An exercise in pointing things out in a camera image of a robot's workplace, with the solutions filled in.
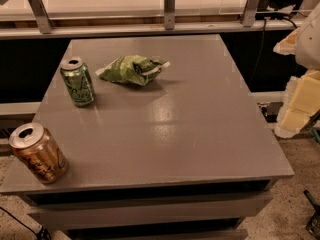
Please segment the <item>yellow foam padded gripper finger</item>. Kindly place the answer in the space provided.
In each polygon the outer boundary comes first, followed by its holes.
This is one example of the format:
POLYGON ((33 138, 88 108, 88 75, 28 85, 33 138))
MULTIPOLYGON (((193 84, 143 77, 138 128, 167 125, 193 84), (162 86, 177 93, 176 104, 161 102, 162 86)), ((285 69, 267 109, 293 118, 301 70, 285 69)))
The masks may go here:
POLYGON ((274 132, 281 138, 298 134, 320 111, 320 71, 308 70, 287 83, 274 132))

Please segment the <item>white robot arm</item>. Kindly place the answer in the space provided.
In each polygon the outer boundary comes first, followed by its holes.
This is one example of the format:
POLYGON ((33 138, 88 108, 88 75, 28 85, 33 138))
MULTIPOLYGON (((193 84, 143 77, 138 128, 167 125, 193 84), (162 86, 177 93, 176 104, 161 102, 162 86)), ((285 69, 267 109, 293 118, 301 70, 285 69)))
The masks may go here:
POLYGON ((278 42, 273 51, 294 55, 296 63, 307 69, 301 77, 289 79, 274 128, 278 137, 291 138, 320 111, 320 5, 300 27, 278 42))

